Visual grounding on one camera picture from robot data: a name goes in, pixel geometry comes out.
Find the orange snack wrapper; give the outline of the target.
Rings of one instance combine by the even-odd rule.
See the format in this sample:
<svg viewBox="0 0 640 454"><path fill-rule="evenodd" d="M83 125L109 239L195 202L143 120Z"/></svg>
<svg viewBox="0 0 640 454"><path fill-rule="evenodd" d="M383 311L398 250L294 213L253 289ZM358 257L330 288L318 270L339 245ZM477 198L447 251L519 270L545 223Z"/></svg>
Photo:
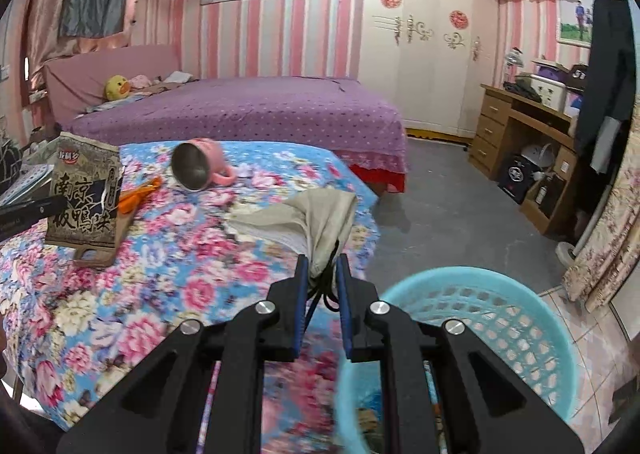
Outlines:
<svg viewBox="0 0 640 454"><path fill-rule="evenodd" d="M122 215L133 213L152 193L162 186L161 177L153 177L142 185L123 192L119 196L118 213Z"/></svg>

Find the floral blue bed cover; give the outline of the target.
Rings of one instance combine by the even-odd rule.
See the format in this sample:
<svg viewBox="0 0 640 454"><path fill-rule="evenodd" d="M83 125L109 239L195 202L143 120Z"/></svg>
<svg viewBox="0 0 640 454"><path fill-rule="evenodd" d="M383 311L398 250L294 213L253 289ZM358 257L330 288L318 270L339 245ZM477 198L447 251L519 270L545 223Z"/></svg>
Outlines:
<svg viewBox="0 0 640 454"><path fill-rule="evenodd" d="M162 184L134 215L112 265L77 265L70 249L46 243L44 223L2 243L3 357L40 406L32 412L3 394L3 452L53 452L182 321L227 321L294 273L294 251L237 231L229 223L235 215L310 188L353 193L358 203L345 253L352 273L366 270L378 240L376 198L331 151L227 142L222 150L236 181L190 193L171 173L173 150L173 143L146 143L120 151L126 188Z"/></svg>

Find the hanging black coat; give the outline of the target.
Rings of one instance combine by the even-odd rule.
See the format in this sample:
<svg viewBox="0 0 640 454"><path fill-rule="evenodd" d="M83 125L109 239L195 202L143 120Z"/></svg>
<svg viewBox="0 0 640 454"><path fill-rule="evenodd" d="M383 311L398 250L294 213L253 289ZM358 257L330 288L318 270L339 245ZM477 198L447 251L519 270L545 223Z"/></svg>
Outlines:
<svg viewBox="0 0 640 454"><path fill-rule="evenodd" d="M628 140L637 65L626 0L595 0L582 108L575 130L578 154L574 235L582 236L605 187L614 179Z"/></svg>

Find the pink headboard cover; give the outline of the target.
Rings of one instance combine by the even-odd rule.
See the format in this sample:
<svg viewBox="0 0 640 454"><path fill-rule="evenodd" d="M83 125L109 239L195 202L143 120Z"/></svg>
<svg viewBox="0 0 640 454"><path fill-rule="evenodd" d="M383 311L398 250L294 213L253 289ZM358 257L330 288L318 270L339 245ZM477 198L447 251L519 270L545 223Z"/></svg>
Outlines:
<svg viewBox="0 0 640 454"><path fill-rule="evenodd" d="M180 68L173 45L134 45L50 60L43 74L53 119L66 128L87 107L104 102L104 86L112 76L166 78Z"/></svg>

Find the white fan under desk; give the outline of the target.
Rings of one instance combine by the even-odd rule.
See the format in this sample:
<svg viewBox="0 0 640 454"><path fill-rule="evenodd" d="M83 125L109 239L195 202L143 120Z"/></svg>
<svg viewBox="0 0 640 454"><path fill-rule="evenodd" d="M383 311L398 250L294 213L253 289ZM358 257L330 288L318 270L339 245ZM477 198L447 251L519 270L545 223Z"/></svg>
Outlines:
<svg viewBox="0 0 640 454"><path fill-rule="evenodd" d="M521 150L521 156L541 171L548 170L555 162L555 154L550 143L527 145Z"/></svg>

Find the small framed couple photo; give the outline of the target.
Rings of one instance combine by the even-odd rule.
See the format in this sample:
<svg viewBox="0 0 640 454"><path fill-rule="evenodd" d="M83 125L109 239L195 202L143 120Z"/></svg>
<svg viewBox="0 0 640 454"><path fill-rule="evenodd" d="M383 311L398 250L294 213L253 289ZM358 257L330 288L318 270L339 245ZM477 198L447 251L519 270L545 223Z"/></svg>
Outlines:
<svg viewBox="0 0 640 454"><path fill-rule="evenodd" d="M558 36L561 44L590 47L595 0L558 0Z"/></svg>

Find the yellow duck plush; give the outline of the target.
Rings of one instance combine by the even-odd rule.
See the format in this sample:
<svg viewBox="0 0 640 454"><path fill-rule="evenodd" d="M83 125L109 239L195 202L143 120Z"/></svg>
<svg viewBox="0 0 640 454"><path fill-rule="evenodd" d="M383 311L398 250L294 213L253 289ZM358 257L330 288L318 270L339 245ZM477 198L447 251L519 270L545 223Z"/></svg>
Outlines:
<svg viewBox="0 0 640 454"><path fill-rule="evenodd" d="M114 100L125 99L129 96L131 91L131 86L127 78L121 76L120 74L116 74L116 76L111 76L104 85L104 97L109 102L114 102Z"/></svg>

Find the pink metal mug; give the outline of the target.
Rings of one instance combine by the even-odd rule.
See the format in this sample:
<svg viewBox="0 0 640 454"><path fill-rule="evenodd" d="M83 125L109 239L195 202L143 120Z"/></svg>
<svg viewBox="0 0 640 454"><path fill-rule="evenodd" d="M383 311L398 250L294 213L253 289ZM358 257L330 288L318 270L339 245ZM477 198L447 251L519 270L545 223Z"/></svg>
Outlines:
<svg viewBox="0 0 640 454"><path fill-rule="evenodd" d="M175 180L189 192L204 191L210 185L227 187L236 180L235 169L214 140L188 140L171 153L170 169Z"/></svg>

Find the small desk lamp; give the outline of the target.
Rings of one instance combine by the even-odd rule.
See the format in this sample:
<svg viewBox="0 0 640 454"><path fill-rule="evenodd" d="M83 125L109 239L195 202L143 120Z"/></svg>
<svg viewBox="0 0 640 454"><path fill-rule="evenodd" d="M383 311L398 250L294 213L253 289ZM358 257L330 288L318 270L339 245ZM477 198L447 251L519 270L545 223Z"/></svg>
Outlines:
<svg viewBox="0 0 640 454"><path fill-rule="evenodd" d="M524 62L522 51L516 46L511 47L510 50L506 52L506 56L504 56L502 82L514 83L518 70L523 67Z"/></svg>

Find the grey cloth pouch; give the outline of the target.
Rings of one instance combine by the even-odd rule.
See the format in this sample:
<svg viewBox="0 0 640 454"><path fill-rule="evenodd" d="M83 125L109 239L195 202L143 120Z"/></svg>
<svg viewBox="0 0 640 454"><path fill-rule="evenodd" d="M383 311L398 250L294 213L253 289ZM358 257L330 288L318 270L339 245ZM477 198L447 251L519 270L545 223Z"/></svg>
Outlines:
<svg viewBox="0 0 640 454"><path fill-rule="evenodd" d="M318 279L346 245L357 203L351 192L311 188L251 213L232 215L229 224L241 233L304 255L310 278Z"/></svg>

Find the light blue laundry basket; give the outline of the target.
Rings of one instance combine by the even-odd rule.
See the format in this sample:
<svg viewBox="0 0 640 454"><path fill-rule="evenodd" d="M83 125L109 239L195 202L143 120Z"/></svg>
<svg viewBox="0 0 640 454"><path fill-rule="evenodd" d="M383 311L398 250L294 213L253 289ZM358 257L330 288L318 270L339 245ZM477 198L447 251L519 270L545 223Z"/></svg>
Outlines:
<svg viewBox="0 0 640 454"><path fill-rule="evenodd" d="M347 453L579 453L575 352L535 292L448 266L378 293L350 274L352 358L335 396Z"/></svg>

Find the grey printed snack bag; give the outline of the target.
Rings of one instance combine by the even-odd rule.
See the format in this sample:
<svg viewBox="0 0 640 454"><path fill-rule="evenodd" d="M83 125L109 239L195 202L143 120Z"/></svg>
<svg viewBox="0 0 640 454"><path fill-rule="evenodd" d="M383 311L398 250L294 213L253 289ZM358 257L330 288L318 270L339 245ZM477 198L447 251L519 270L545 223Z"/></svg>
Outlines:
<svg viewBox="0 0 640 454"><path fill-rule="evenodd" d="M122 188L119 148L70 132L55 144L50 194L64 196L67 208L49 218L46 243L112 247Z"/></svg>

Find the black box under desk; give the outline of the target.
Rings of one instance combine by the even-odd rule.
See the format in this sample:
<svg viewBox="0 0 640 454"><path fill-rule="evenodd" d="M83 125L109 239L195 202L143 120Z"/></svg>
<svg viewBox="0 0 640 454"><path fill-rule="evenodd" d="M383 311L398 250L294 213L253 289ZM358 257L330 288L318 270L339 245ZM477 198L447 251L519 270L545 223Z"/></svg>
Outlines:
<svg viewBox="0 0 640 454"><path fill-rule="evenodd" d="M521 155L513 154L504 160L498 174L498 187L520 205L535 183L540 169Z"/></svg>

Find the wooden desk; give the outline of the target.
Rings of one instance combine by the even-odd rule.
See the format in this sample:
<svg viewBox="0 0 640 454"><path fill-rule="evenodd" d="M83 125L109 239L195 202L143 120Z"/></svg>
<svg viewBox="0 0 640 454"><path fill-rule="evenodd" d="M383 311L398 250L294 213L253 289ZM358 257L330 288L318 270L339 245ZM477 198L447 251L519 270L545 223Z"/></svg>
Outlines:
<svg viewBox="0 0 640 454"><path fill-rule="evenodd" d="M520 205L541 234L570 229L577 155L570 117L484 85L469 162Z"/></svg>

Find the floral beige curtain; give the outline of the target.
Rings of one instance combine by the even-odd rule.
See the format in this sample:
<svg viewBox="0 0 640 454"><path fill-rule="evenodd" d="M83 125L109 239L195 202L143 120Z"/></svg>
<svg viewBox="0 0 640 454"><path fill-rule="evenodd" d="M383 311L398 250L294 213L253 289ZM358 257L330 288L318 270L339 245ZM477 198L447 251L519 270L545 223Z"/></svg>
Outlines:
<svg viewBox="0 0 640 454"><path fill-rule="evenodd" d="M608 304L639 260L639 108L634 107L623 161L600 219L565 272L568 298L588 312Z"/></svg>

